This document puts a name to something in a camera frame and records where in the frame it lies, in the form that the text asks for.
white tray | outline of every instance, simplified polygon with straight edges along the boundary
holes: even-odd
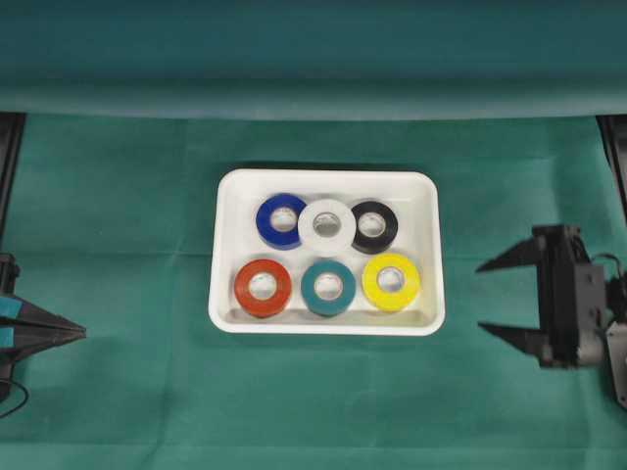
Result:
[[[388,252],[401,253],[417,266],[421,288],[416,299],[396,313],[372,306],[362,292],[362,270],[372,258],[353,248],[333,258],[346,264],[358,284],[349,309],[324,318],[307,310],[301,297],[301,277],[317,259],[306,247],[279,251],[264,243],[255,224],[257,209],[268,197],[292,193],[310,203],[333,198],[352,207],[374,199],[389,206],[399,220],[399,232]],[[258,319],[235,300],[233,280],[252,259],[274,259],[292,279],[292,296],[279,314]],[[317,333],[349,335],[426,336],[445,318],[438,196],[433,181],[417,172],[317,171],[237,169],[217,190],[216,231],[211,270],[209,317],[232,333]]]

teal tape roll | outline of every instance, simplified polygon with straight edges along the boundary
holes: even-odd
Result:
[[[326,289],[339,284],[339,289]],[[341,262],[324,260],[312,264],[301,281],[301,294],[307,308],[322,316],[335,316],[346,310],[355,298],[356,282],[351,270]]]

table surface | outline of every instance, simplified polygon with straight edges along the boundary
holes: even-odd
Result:
[[[242,166],[417,170],[439,190],[447,321],[426,338],[230,335],[207,316],[217,183]],[[88,339],[17,368],[15,468],[624,468],[606,371],[541,370],[480,319],[537,322],[535,272],[475,267],[533,224],[627,256],[595,120],[29,116],[5,239],[18,295]]]
[[[627,112],[627,3],[4,2],[0,110],[439,119]]]

black cable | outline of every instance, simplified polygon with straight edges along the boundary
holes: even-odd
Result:
[[[618,257],[613,255],[612,253],[599,253],[592,257],[592,261],[597,258],[611,259],[612,261],[614,261],[616,263],[616,272],[618,273],[618,277],[623,277],[623,266],[620,263],[620,259],[618,259]]]
[[[13,379],[0,379],[0,382],[4,383],[4,384],[13,385],[14,387],[19,388],[22,391],[22,393],[24,394],[24,398],[22,399],[22,401],[17,406],[14,406],[9,411],[5,411],[4,413],[0,414],[0,419],[2,419],[2,418],[6,418],[7,416],[15,413],[20,408],[22,408],[26,404],[28,399],[30,398],[30,394],[28,393],[28,389],[24,385],[22,385],[19,382],[16,382]]]

green cloth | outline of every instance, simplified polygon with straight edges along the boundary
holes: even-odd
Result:
[[[424,119],[627,112],[624,0],[20,0],[0,110]]]
[[[217,183],[248,166],[418,170],[447,321],[426,338],[230,335],[207,315]],[[22,363],[2,468],[625,468],[606,372],[481,331],[537,324],[535,272],[475,267],[541,223],[627,256],[592,118],[396,123],[30,116],[4,249],[88,339]],[[15,393],[13,400],[18,399]]]

